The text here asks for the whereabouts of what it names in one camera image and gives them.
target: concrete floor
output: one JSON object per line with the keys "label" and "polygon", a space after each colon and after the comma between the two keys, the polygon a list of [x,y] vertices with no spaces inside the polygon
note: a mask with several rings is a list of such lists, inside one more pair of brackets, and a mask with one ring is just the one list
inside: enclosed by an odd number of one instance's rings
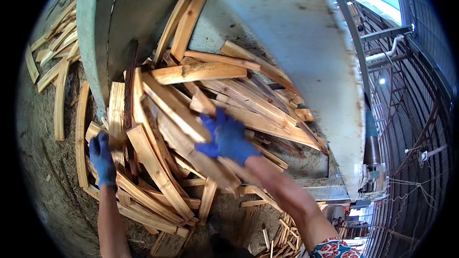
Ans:
{"label": "concrete floor", "polygon": [[[65,8],[65,3],[68,4],[69,2],[69,0],[66,2],[65,0],[49,1],[42,16],[37,20],[36,28],[31,35],[31,42],[43,34],[61,10]],[[204,17],[200,20],[205,20],[206,10],[212,10],[211,8],[206,9],[206,7],[203,10]],[[266,55],[262,49],[258,49],[258,53]],[[39,66],[38,71],[41,75],[45,74],[57,61],[58,59],[54,59],[45,66]],[[24,62],[19,74],[16,98],[16,139],[24,169],[24,181],[29,189],[30,199],[35,206],[39,219],[66,257],[99,256],[98,204],[78,186],[75,168],[74,126],[77,104],[71,107],[70,102],[78,96],[80,83],[84,79],[82,64],[80,62],[73,64],[66,83],[64,112],[66,140],[63,142],[54,140],[55,87],[50,85],[42,94],[38,94],[36,85],[30,81]],[[97,118],[91,115],[95,114],[95,103],[91,98],[89,102],[87,123],[91,119],[97,121]],[[295,156],[288,154],[282,148],[276,148],[273,144],[270,146],[273,152],[277,152],[279,156],[292,165],[289,171],[290,175],[307,178],[325,177],[327,175],[326,163],[324,165],[320,159],[319,152],[298,144],[293,145],[293,147],[306,152],[307,159],[294,158]],[[313,168],[310,168],[310,171],[304,171],[303,166],[307,165],[305,164],[306,161],[311,166],[318,166],[315,168],[317,171],[314,171]],[[303,170],[302,173],[298,173],[295,169]],[[202,186],[192,187],[187,191],[190,192],[191,197],[200,198],[202,188]],[[265,249],[261,224],[265,223],[270,237],[274,237],[279,228],[280,213],[269,205],[252,208],[239,207],[240,202],[252,199],[256,199],[256,196],[247,195],[235,200],[232,195],[218,193],[211,208],[211,215],[219,215],[223,220],[223,236],[238,246],[247,247],[250,244],[253,253],[256,254]],[[131,240],[129,242],[131,249],[139,254],[148,253],[157,237],[148,233],[137,222],[125,217],[123,217],[123,222],[126,226],[127,237]],[[197,226],[185,251],[190,253],[197,252],[198,249],[206,249],[208,238],[207,228]],[[183,242],[183,238],[168,235],[161,244],[157,256],[176,256],[182,251]]]}

